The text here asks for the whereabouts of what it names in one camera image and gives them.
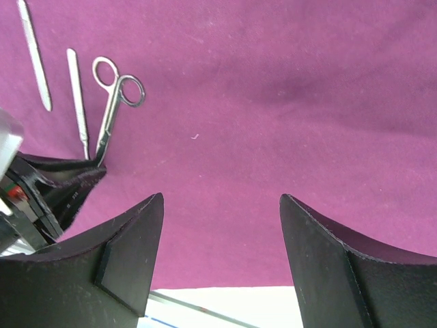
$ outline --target white surface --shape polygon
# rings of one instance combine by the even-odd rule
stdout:
[[[168,297],[201,306],[209,311],[259,328],[302,328],[294,287],[200,288],[157,290]],[[169,326],[148,318],[138,328],[231,328],[235,325],[211,315],[171,302],[149,300],[146,314]]]

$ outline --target metal scissors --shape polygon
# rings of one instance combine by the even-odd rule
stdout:
[[[98,76],[97,68],[99,64],[106,63],[108,64],[113,72],[114,72],[114,81],[112,84],[105,84],[102,79]],[[96,82],[100,87],[105,89],[108,92],[108,101],[106,108],[104,110],[102,125],[100,126],[100,132],[98,134],[97,139],[97,147],[96,147],[96,157],[95,162],[97,166],[100,166],[103,162],[103,158],[108,150],[108,142],[111,138],[112,131],[114,128],[115,117],[117,115],[119,106],[121,103],[125,103],[130,107],[138,107],[145,100],[145,91],[144,86],[133,75],[119,75],[117,66],[106,57],[97,57],[93,61],[93,75]],[[139,88],[140,98],[137,102],[130,101],[123,93],[123,84],[126,81],[133,81]]]

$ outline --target scissors handle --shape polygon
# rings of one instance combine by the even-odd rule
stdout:
[[[114,72],[114,81],[111,84],[106,84],[105,82],[103,82],[98,75],[98,66],[103,63],[108,64],[112,68],[112,71]],[[117,66],[114,64],[112,60],[103,56],[97,57],[93,61],[93,75],[97,84],[103,89],[105,89],[108,93],[112,93],[114,91],[115,86],[119,81],[119,72]]]
[[[128,99],[128,97],[126,97],[126,95],[124,94],[123,91],[123,84],[126,81],[133,81],[138,89],[139,89],[139,93],[140,93],[140,97],[138,101],[131,101]],[[119,90],[119,97],[120,100],[125,103],[128,106],[131,107],[138,107],[141,106],[142,103],[144,103],[145,100],[145,90],[144,90],[144,85],[140,82],[140,80],[138,80],[138,78],[134,77],[133,75],[122,75],[118,81],[117,81],[117,85],[115,86],[116,90]]]

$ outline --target metal tool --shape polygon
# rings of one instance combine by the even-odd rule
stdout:
[[[47,111],[51,111],[52,101],[50,93],[48,92],[47,80],[42,67],[40,51],[38,50],[38,43],[36,42],[36,37],[33,32],[29,10],[27,9],[25,0],[18,0],[17,4],[20,11],[21,22],[23,23],[23,28],[25,30],[27,46],[29,47],[30,58],[33,64],[33,70],[35,71],[36,83],[38,84],[41,100]]]
[[[85,110],[83,108],[82,88],[76,51],[71,48],[67,49],[67,60],[68,69],[70,71],[71,88],[73,91],[74,109],[76,110],[76,120],[79,128],[79,136],[83,144],[85,159],[89,159],[88,128],[87,120],[85,118]]]
[[[102,63],[108,64],[112,68],[112,71],[114,73],[114,81],[110,85],[105,84],[98,76],[98,65]],[[115,117],[117,115],[120,103],[125,103],[130,107],[138,107],[145,100],[145,91],[143,84],[133,75],[120,76],[117,66],[106,57],[95,58],[95,60],[93,61],[93,75],[99,86],[105,89],[109,94],[107,105],[104,110],[102,125],[100,126],[100,132],[98,134],[96,157],[94,159],[97,163],[97,166],[100,166],[108,150],[108,142],[112,135]],[[140,99],[137,102],[132,102],[128,100],[127,97],[124,95],[123,84],[126,81],[133,81],[138,86],[140,91]]]

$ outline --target purple cloth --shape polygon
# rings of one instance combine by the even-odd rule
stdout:
[[[144,106],[120,109],[109,173],[66,237],[162,191],[154,288],[291,284],[282,193],[437,255],[433,1],[29,0],[52,113],[16,4],[1,7],[0,106],[25,126],[23,152],[83,156],[68,47],[92,150],[107,99],[93,59],[144,83]]]

